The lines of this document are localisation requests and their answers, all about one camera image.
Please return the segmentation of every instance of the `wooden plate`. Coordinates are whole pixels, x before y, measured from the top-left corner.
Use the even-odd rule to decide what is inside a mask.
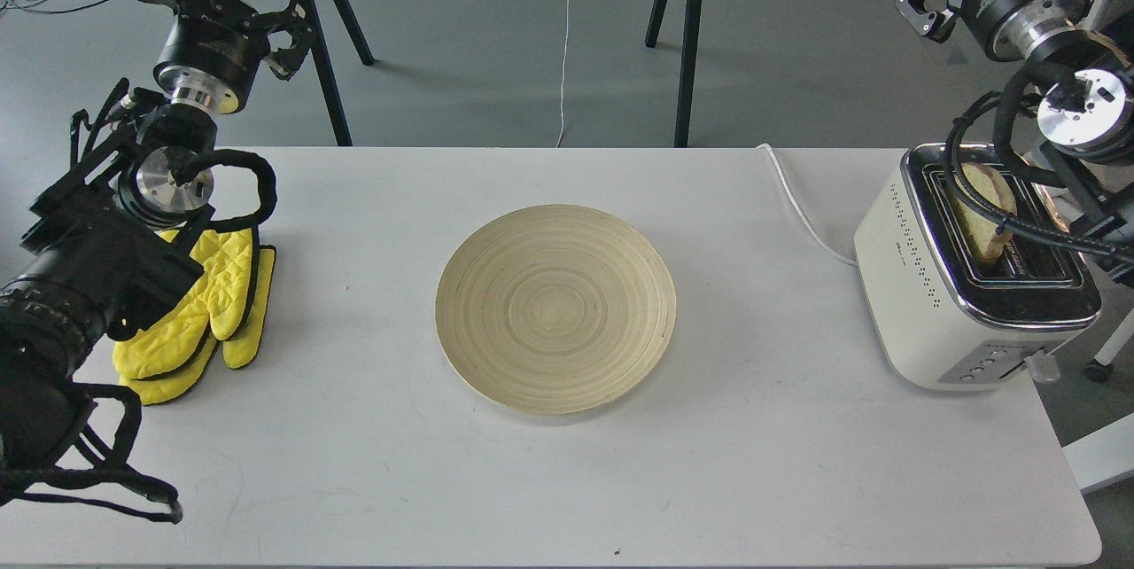
[[[579,205],[516,210],[474,232],[437,291],[449,363],[527,413],[575,413],[628,392],[661,358],[677,294],[637,230]]]

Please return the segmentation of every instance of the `gray floor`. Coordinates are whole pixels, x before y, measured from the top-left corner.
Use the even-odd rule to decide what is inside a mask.
[[[356,145],[556,144],[566,0],[352,1],[382,60],[374,67],[358,63],[330,0],[319,0]],[[651,1],[570,0],[565,146],[671,144],[684,0],[670,0],[655,51],[642,45]],[[134,0],[0,15],[0,274],[26,262],[17,237],[34,222],[25,207],[36,193],[26,186],[64,172],[70,113],[95,112],[120,76],[152,87],[169,25],[168,9]],[[939,141],[1013,71],[964,29],[943,45],[920,40],[892,0],[705,0],[691,145]],[[287,84],[261,71],[248,107],[219,129],[219,145],[333,145],[311,61]],[[1105,387],[1078,372],[1131,307],[1126,290],[1107,297],[1107,319],[1061,351],[1067,375],[1042,392],[1064,443],[1134,410],[1134,359]],[[1105,541],[1095,567],[1134,567],[1132,483],[1089,498]]]

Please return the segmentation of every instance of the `white power cord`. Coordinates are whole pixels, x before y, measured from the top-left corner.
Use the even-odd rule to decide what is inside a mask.
[[[570,40],[570,0],[567,0],[567,28],[564,31],[564,65],[559,77],[559,138],[556,141],[556,148],[564,144],[564,133],[567,133],[567,116],[564,110],[567,90],[567,41]]]
[[[830,254],[831,257],[838,258],[839,262],[846,263],[846,265],[848,266],[857,266],[858,262],[855,262],[854,258],[847,258],[844,257],[843,254],[836,253],[836,250],[831,246],[828,246],[827,243],[824,243],[823,239],[819,237],[819,233],[815,232],[815,229],[811,227],[811,222],[807,219],[807,214],[803,213],[803,209],[801,209],[799,203],[795,197],[795,194],[792,193],[792,186],[788,185],[787,178],[784,177],[784,169],[781,169],[779,160],[777,160],[776,158],[775,150],[772,150],[772,146],[770,144],[767,144],[767,142],[764,142],[764,144],[756,146],[756,150],[761,148],[763,150],[763,152],[768,153],[769,160],[772,161],[772,167],[773,169],[776,169],[776,173],[779,175],[779,180],[780,185],[784,188],[784,194],[787,194],[787,201],[792,203],[793,209],[795,209],[796,213],[799,214],[799,221],[802,221],[803,226],[806,227],[807,232],[811,233],[811,238],[814,238],[815,243],[818,243],[818,245],[822,247],[823,250],[827,250],[827,254]]]

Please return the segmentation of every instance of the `robotic arm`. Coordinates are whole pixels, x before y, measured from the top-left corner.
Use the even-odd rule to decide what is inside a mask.
[[[995,61],[1024,60],[1004,92],[978,100],[955,121],[947,154],[948,186],[1000,229],[1049,246],[1092,255],[1115,282],[1134,287],[1134,185],[1110,193],[1090,172],[1094,164],[1134,164],[1134,67],[1107,35],[1080,28],[1090,0],[897,0],[899,12],[922,36],[943,43],[959,17]],[[1125,41],[1134,35],[1120,35]],[[1025,93],[1034,85],[1038,93]],[[1069,232],[1043,229],[997,209],[970,185],[956,150],[984,112],[996,110],[992,144],[1005,169],[1024,181],[1066,188],[1083,214]],[[1039,153],[1050,167],[1029,164],[1010,138],[1018,116],[1036,118],[1047,138]]]
[[[177,491],[127,465],[141,421],[137,396],[113,384],[73,380],[98,339],[129,339],[174,309],[202,269],[189,250],[206,229],[238,230],[265,221],[276,206],[276,177],[255,154],[214,150],[213,117],[238,112],[260,62],[290,79],[314,37],[297,0],[259,15],[240,0],[141,0],[170,7],[174,28],[154,79],[162,92],[129,90],[121,79],[93,124],[82,153],[71,121],[71,169],[32,205],[41,221],[20,245],[35,261],[0,287],[0,506],[15,499],[83,502],[155,521],[181,518]],[[269,35],[286,32],[272,51]],[[112,128],[95,145],[103,128]],[[243,218],[211,221],[211,167],[251,170],[260,206]],[[153,230],[180,226],[174,243]],[[96,399],[125,414],[112,444],[87,424]],[[76,448],[90,469],[57,467]],[[35,483],[74,491],[124,485],[168,512],[27,490]]]

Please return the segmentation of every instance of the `yellow oven mitt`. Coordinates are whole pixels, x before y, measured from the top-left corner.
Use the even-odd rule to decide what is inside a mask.
[[[159,233],[166,241],[177,230]],[[204,273],[188,294],[153,328],[117,343],[119,384],[137,392],[143,405],[164,404],[201,379],[217,346],[225,364],[239,370],[260,350],[276,249],[260,246],[256,230],[205,230],[191,253]]]

